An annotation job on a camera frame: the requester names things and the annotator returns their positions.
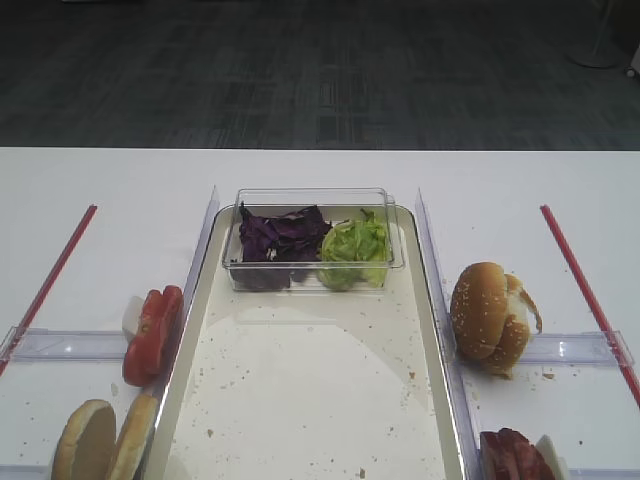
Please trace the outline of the bun bottom half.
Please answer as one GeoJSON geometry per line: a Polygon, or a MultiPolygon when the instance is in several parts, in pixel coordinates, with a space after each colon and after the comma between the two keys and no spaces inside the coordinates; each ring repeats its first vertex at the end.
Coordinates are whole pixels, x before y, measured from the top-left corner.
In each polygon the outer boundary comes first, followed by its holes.
{"type": "Polygon", "coordinates": [[[140,464],[155,422],[158,400],[148,394],[138,395],[131,404],[118,435],[108,467],[108,480],[131,480],[140,464]]]}

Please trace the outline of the bun half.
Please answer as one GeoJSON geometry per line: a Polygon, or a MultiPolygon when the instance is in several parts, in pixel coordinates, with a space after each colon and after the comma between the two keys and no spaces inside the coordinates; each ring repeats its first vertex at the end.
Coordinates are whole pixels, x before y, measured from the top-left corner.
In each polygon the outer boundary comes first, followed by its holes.
{"type": "Polygon", "coordinates": [[[158,400],[148,394],[138,395],[131,404],[118,435],[108,467],[108,480],[131,480],[140,464],[155,422],[158,400]]]}
{"type": "Polygon", "coordinates": [[[53,480],[105,479],[115,448],[116,417],[105,400],[85,401],[69,417],[53,457],[53,480]]]}

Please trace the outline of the green lettuce pile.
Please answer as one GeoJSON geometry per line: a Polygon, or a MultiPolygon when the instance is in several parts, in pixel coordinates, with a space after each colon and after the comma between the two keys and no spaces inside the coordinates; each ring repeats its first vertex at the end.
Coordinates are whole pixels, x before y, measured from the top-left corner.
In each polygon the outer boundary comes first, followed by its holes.
{"type": "MultiPolygon", "coordinates": [[[[389,260],[386,225],[372,210],[361,209],[361,217],[333,226],[320,248],[322,262],[383,263],[389,260]]],[[[318,272],[320,281],[329,289],[346,291],[364,282],[370,288],[384,286],[385,268],[329,268],[318,272]]]]}

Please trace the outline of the red tomato slices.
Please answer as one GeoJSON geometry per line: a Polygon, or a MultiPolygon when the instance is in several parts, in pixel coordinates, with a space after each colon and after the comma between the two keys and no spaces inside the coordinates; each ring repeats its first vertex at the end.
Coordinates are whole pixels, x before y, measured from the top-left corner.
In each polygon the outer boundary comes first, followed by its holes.
{"type": "Polygon", "coordinates": [[[167,285],[162,292],[148,292],[123,360],[122,374],[128,385],[146,387],[161,374],[166,345],[182,303],[182,290],[175,285],[167,285]]]}

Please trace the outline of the dark red meat slices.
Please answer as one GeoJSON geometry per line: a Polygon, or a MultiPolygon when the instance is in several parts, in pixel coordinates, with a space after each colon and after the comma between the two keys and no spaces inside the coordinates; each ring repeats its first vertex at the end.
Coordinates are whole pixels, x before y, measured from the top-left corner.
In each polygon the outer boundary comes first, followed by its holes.
{"type": "Polygon", "coordinates": [[[483,475],[487,480],[554,480],[537,448],[520,432],[502,428],[480,433],[483,475]]]}

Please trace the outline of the clear plastic container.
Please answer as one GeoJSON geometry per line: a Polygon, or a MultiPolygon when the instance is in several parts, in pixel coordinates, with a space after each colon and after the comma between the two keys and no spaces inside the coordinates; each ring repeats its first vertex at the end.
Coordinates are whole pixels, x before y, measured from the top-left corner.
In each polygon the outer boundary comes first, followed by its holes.
{"type": "Polygon", "coordinates": [[[395,200],[382,188],[241,189],[221,263],[237,291],[382,290],[405,264],[395,200]]]}

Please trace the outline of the purple cabbage pile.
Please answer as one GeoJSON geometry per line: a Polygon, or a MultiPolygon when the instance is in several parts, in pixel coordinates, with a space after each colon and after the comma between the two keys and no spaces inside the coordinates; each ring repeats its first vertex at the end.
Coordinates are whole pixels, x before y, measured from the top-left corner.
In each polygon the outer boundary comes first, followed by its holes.
{"type": "MultiPolygon", "coordinates": [[[[244,203],[239,212],[242,262],[316,262],[324,237],[332,228],[316,205],[275,217],[254,215],[244,203]]],[[[234,269],[231,277],[249,291],[289,289],[291,281],[303,281],[305,271],[286,269],[234,269]]]]}

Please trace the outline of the white serving tray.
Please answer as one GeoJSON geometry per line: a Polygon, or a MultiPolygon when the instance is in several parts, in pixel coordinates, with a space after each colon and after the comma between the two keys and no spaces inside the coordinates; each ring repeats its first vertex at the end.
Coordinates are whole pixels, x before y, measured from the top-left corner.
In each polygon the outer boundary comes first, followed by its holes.
{"type": "Polygon", "coordinates": [[[213,218],[145,479],[462,479],[417,223],[379,292],[238,292],[213,218]]]}

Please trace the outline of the sesame bun top outer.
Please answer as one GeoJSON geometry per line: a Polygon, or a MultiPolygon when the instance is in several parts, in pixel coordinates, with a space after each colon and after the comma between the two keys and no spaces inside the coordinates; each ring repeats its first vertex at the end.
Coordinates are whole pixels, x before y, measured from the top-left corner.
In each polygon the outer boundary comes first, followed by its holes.
{"type": "Polygon", "coordinates": [[[507,280],[492,262],[474,263],[460,274],[451,298],[450,314],[459,350],[483,360],[498,345],[507,309],[507,280]]]}

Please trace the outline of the white wedge left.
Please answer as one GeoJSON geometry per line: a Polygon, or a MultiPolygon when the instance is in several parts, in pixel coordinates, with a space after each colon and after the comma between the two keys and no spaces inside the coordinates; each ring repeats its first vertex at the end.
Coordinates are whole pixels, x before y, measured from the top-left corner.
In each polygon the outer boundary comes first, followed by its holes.
{"type": "Polygon", "coordinates": [[[122,332],[127,342],[131,342],[136,336],[140,315],[142,313],[144,299],[138,296],[130,298],[122,317],[122,332]]]}

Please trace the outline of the white wedge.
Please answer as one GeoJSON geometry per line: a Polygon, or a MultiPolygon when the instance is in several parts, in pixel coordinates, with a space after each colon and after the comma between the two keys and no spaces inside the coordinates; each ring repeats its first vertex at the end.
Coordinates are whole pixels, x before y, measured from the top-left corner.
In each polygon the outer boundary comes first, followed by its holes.
{"type": "Polygon", "coordinates": [[[130,298],[122,317],[122,332],[127,342],[131,342],[136,336],[140,315],[142,313],[144,299],[138,296],[130,298]]]}
{"type": "Polygon", "coordinates": [[[548,435],[542,435],[536,442],[535,447],[553,472],[554,478],[556,480],[571,479],[564,458],[558,455],[553,441],[548,435]]]}

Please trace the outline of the torn sesame bun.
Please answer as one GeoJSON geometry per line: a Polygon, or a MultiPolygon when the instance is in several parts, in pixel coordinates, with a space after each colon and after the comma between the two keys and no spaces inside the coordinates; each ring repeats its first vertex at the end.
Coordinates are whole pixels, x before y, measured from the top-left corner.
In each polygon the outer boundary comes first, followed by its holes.
{"type": "Polygon", "coordinates": [[[513,274],[506,274],[507,307],[500,341],[493,353],[486,359],[486,370],[496,376],[510,379],[513,367],[526,350],[531,337],[528,315],[536,321],[536,330],[542,332],[543,321],[539,310],[521,280],[513,274]]]}

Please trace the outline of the right clear long divider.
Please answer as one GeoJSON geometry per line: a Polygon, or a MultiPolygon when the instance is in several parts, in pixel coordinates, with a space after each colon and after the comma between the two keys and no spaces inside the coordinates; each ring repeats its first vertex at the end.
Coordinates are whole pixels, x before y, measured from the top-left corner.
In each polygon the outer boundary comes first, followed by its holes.
{"type": "Polygon", "coordinates": [[[483,479],[482,460],[469,411],[462,369],[457,360],[456,342],[443,289],[435,237],[421,190],[418,190],[416,195],[415,214],[439,360],[445,382],[448,415],[456,444],[454,465],[460,471],[462,479],[483,479]]]}

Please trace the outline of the clear long divider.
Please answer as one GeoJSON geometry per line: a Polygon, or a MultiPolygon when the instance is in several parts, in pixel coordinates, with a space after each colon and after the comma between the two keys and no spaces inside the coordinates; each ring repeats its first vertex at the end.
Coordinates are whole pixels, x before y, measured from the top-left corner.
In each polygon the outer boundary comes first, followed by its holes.
{"type": "Polygon", "coordinates": [[[469,411],[462,369],[457,360],[456,342],[443,289],[435,237],[421,190],[418,190],[416,195],[415,214],[439,360],[445,382],[448,415],[456,444],[454,465],[460,471],[462,479],[483,479],[482,460],[469,411]]]}
{"type": "Polygon", "coordinates": [[[164,477],[199,334],[199,329],[191,325],[192,311],[196,308],[196,291],[219,206],[218,190],[214,188],[183,288],[183,304],[169,339],[169,363],[161,379],[153,387],[153,396],[159,400],[159,406],[140,466],[135,474],[137,479],[164,477]]]}

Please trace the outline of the left clear long divider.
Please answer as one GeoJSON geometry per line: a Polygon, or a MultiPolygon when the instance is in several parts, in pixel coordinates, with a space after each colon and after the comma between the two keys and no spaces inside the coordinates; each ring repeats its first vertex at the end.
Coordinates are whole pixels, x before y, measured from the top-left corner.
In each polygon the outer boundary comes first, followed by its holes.
{"type": "Polygon", "coordinates": [[[196,308],[196,291],[219,206],[218,190],[214,188],[183,288],[183,304],[169,339],[169,363],[161,379],[153,387],[153,396],[159,400],[159,406],[140,466],[135,474],[137,479],[164,477],[199,334],[199,329],[191,325],[192,311],[196,308]]]}

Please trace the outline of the right clear cross divider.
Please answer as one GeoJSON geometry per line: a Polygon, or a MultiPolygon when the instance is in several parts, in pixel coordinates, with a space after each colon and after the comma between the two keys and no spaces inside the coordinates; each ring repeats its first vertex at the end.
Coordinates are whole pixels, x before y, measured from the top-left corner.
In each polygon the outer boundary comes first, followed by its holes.
{"type": "Polygon", "coordinates": [[[526,365],[633,367],[635,360],[619,331],[534,335],[519,362],[526,365]]]}

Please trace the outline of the clear cross divider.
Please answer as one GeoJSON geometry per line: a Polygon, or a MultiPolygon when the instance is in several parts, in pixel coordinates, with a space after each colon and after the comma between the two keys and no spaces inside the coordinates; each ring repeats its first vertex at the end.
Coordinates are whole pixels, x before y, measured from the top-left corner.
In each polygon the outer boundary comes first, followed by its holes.
{"type": "Polygon", "coordinates": [[[633,367],[635,360],[619,331],[534,335],[519,362],[526,365],[633,367]]]}
{"type": "Polygon", "coordinates": [[[1,343],[5,362],[119,362],[128,343],[121,331],[12,327],[1,343]]]}

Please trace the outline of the left bun half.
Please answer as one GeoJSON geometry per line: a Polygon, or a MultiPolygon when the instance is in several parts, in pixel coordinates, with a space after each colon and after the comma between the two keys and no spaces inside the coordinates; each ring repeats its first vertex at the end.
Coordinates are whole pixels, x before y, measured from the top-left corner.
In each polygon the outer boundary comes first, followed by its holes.
{"type": "Polygon", "coordinates": [[[105,400],[85,401],[69,417],[53,457],[53,480],[105,479],[115,448],[116,417],[105,400]]]}

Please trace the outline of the left clear cross divider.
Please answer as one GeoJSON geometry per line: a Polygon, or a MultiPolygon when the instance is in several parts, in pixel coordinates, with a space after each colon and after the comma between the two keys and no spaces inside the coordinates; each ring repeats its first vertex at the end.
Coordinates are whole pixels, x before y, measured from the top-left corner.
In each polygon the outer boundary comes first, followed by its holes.
{"type": "Polygon", "coordinates": [[[5,362],[119,362],[128,343],[121,331],[12,327],[1,343],[5,362]]]}

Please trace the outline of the white wedge right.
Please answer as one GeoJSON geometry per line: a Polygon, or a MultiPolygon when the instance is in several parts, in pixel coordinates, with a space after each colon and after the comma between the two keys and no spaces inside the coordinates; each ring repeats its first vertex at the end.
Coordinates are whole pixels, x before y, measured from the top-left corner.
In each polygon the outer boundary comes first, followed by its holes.
{"type": "Polygon", "coordinates": [[[542,435],[536,442],[535,447],[553,472],[554,478],[556,480],[571,479],[564,458],[558,455],[553,441],[548,435],[542,435]]]}

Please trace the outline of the right red tape strip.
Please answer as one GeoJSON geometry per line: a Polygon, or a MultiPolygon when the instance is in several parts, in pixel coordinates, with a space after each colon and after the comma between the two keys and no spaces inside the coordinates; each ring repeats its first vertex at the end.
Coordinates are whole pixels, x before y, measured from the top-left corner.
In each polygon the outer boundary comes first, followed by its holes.
{"type": "Polygon", "coordinates": [[[619,370],[635,400],[635,403],[639,404],[639,380],[633,369],[631,356],[627,354],[625,352],[625,349],[623,348],[623,338],[620,334],[617,334],[614,331],[610,322],[608,321],[551,208],[548,205],[544,204],[540,206],[540,211],[567,265],[569,266],[569,269],[573,274],[577,286],[581,291],[587,305],[589,306],[589,309],[594,316],[600,331],[603,333],[604,337],[611,347],[619,370]]]}

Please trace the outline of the red tape strip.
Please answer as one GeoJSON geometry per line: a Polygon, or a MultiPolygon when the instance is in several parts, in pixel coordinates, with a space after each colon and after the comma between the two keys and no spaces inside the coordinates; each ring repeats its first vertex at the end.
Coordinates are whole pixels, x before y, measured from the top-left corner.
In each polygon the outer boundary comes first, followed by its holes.
{"type": "Polygon", "coordinates": [[[551,208],[548,205],[544,204],[540,206],[540,211],[567,265],[569,266],[569,269],[573,274],[577,286],[581,291],[587,305],[589,306],[589,309],[594,316],[600,331],[603,333],[604,337],[611,347],[619,370],[635,400],[635,403],[639,404],[639,380],[633,369],[631,356],[627,354],[625,352],[625,349],[623,348],[623,338],[620,334],[617,334],[614,331],[610,322],[608,321],[551,208]]]}
{"type": "Polygon", "coordinates": [[[87,207],[78,225],[74,229],[69,240],[66,242],[62,252],[58,256],[57,260],[55,261],[54,265],[52,266],[51,270],[49,271],[48,275],[37,291],[34,299],[31,301],[20,323],[12,330],[11,333],[7,334],[5,342],[3,343],[3,347],[1,349],[1,373],[4,373],[4,371],[6,370],[11,360],[13,351],[22,340],[22,337],[26,333],[27,329],[31,326],[36,314],[42,307],[50,290],[52,289],[54,283],[65,267],[70,256],[74,252],[77,244],[84,235],[97,210],[98,206],[95,204],[91,204],[87,207]]]}

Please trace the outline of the left red tape strip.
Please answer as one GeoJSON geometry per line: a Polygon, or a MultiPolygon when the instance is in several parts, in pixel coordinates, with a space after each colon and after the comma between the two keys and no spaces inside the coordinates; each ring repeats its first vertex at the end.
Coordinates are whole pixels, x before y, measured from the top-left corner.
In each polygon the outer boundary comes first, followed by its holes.
{"type": "Polygon", "coordinates": [[[36,314],[42,307],[50,290],[52,289],[54,283],[65,267],[70,256],[74,252],[77,244],[84,235],[97,210],[98,206],[95,204],[91,204],[87,207],[78,225],[74,229],[69,240],[66,242],[62,252],[58,256],[57,260],[55,261],[54,265],[52,266],[51,270],[49,271],[48,275],[37,291],[34,299],[31,301],[20,323],[12,330],[11,333],[7,334],[5,342],[3,343],[3,347],[1,349],[1,373],[4,373],[4,371],[6,370],[11,360],[13,351],[22,340],[22,337],[26,333],[27,329],[31,326],[36,314]]]}

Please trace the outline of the lower left clear divider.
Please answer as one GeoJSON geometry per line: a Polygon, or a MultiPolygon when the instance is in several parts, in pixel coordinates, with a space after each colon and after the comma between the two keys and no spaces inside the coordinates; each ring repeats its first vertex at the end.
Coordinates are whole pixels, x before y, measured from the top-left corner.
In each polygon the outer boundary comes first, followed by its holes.
{"type": "Polygon", "coordinates": [[[1,465],[0,480],[49,480],[50,471],[41,465],[1,465]]]}

